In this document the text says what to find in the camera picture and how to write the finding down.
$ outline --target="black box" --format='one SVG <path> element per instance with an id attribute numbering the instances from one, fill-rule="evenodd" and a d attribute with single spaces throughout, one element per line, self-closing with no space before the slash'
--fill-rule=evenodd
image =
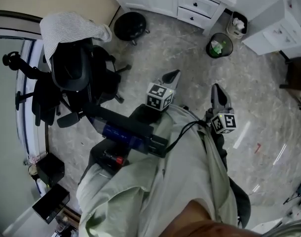
<path id="1" fill-rule="evenodd" d="M 59 184 L 56 184 L 32 208 L 48 224 L 69 202 L 70 193 Z"/>
<path id="2" fill-rule="evenodd" d="M 40 179 L 52 188 L 64 177 L 65 165 L 55 155 L 47 154 L 37 162 L 37 171 Z"/>

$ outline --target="striped towel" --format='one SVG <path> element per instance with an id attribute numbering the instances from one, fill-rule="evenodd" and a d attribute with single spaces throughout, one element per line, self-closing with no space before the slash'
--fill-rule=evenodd
<path id="1" fill-rule="evenodd" d="M 68 43 L 86 38 L 103 42 L 112 39 L 112 33 L 106 25 L 96 25 L 72 11 L 50 14 L 40 22 L 41 35 L 44 41 L 44 54 L 51 69 L 50 58 L 58 43 Z"/>

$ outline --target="office chair wheel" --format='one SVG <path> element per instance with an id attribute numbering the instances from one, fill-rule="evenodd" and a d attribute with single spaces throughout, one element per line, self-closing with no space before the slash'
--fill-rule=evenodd
<path id="1" fill-rule="evenodd" d="M 16 110 L 17 110 L 17 111 L 19 110 L 20 97 L 21 97 L 21 92 L 18 91 L 18 92 L 17 92 L 17 95 L 16 95 L 16 98 L 15 98 Z"/>
<path id="2" fill-rule="evenodd" d="M 113 55 L 110 55 L 110 59 L 111 59 L 112 63 L 114 64 L 116 61 L 116 58 Z"/>
<path id="3" fill-rule="evenodd" d="M 122 73 L 122 72 L 124 72 L 124 71 L 131 70 L 131 68 L 132 68 L 132 66 L 128 64 L 128 65 L 126 65 L 123 69 L 117 70 L 116 73 L 117 73 L 117 74 L 120 74 L 120 73 Z"/>
<path id="4" fill-rule="evenodd" d="M 190 108 L 187 105 L 182 105 L 181 108 L 184 109 L 184 110 L 186 110 L 186 111 L 190 110 Z"/>
<path id="5" fill-rule="evenodd" d="M 3 57 L 2 57 L 2 63 L 5 65 L 5 66 L 9 66 L 9 68 L 13 71 L 17 71 L 19 70 L 19 67 L 17 66 L 11 66 L 10 65 L 10 58 L 11 57 L 19 57 L 20 58 L 20 54 L 18 52 L 11 52 L 11 53 L 8 53 L 8 54 L 5 54 Z"/>
<path id="6" fill-rule="evenodd" d="M 60 115 L 61 115 L 61 111 L 60 111 L 60 106 L 59 106 L 59 105 L 56 106 L 56 108 L 55 108 L 55 113 L 56 113 L 57 116 L 60 116 Z"/>
<path id="7" fill-rule="evenodd" d="M 124 98 L 122 98 L 122 97 L 120 97 L 120 96 L 118 96 L 118 95 L 115 95 L 115 97 L 114 97 L 115 99 L 116 99 L 116 101 L 118 101 L 120 104 L 123 104 L 123 102 L 124 102 Z"/>

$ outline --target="trash can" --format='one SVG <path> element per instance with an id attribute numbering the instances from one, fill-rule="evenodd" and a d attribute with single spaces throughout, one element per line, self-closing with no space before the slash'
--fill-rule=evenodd
<path id="1" fill-rule="evenodd" d="M 233 42 L 225 34 L 214 34 L 206 45 L 206 52 L 214 59 L 229 56 L 233 52 Z"/>
<path id="2" fill-rule="evenodd" d="M 235 18 L 238 18 L 239 20 L 241 20 L 244 23 L 245 28 L 242 29 L 241 31 L 239 29 L 237 29 L 235 25 L 233 25 L 233 20 Z M 247 25 L 248 25 L 247 18 L 244 15 L 234 11 L 230 17 L 230 20 L 229 20 L 226 30 L 230 36 L 240 39 L 247 33 Z"/>

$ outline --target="black office chair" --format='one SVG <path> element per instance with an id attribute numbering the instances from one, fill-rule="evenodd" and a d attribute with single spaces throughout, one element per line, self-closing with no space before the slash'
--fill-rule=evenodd
<path id="1" fill-rule="evenodd" d="M 50 62 L 53 81 L 66 93 L 71 109 L 70 114 L 57 120 L 61 128 L 77 123 L 84 116 L 82 107 L 88 102 L 101 105 L 115 98 L 123 103 L 118 94 L 119 73 L 130 70 L 131 66 L 117 71 L 115 58 L 93 45 L 91 39 L 58 44 Z"/>
<path id="2" fill-rule="evenodd" d="M 37 80 L 33 93 L 21 95 L 18 91 L 16 95 L 17 110 L 20 103 L 33 96 L 32 112 L 36 116 L 37 126 L 41 120 L 52 125 L 55 113 L 59 113 L 60 103 L 71 111 L 71 114 L 58 119 L 60 127 L 78 122 L 83 117 L 82 107 L 88 102 L 100 105 L 115 98 L 123 103 L 124 99 L 117 93 L 121 81 L 119 73 L 131 69 L 127 65 L 116 71 L 115 58 L 102 47 L 94 46 L 91 39 L 60 43 L 50 60 L 51 73 L 31 68 L 20 58 L 18 52 L 4 55 L 2 61 L 10 69 L 20 69 L 28 78 Z M 108 63 L 111 63 L 113 71 L 107 69 Z"/>

